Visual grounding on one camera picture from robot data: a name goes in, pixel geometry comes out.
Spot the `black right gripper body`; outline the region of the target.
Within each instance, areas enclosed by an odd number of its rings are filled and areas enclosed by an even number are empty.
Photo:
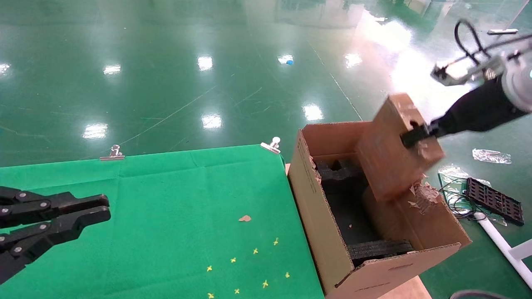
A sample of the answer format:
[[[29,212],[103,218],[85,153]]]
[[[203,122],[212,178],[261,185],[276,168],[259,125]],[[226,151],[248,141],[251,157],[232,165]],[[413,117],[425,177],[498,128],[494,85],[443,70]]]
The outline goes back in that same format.
[[[442,117],[433,120],[431,134],[489,131],[525,115],[527,112],[517,108],[504,93],[502,79],[496,78],[466,93]]]

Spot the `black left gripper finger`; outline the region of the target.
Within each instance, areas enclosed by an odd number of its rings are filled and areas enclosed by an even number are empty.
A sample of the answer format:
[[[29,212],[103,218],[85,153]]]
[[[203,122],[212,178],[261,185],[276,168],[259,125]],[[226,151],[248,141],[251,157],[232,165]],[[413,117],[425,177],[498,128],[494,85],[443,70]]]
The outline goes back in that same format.
[[[104,194],[79,199],[70,192],[44,196],[10,187],[0,188],[0,201],[2,229],[40,223],[91,208],[109,207],[108,197]]]
[[[53,246],[76,240],[87,226],[110,218],[108,207],[95,207],[2,233],[0,283],[13,278]]]

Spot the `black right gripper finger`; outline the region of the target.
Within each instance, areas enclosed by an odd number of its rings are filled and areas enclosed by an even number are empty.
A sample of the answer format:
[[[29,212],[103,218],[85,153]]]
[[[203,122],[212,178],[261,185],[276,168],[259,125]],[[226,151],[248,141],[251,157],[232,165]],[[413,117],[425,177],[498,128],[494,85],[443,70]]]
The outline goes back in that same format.
[[[437,134],[437,125],[423,124],[414,126],[410,131],[401,134],[401,142],[405,148],[412,148],[418,142],[435,136]]]

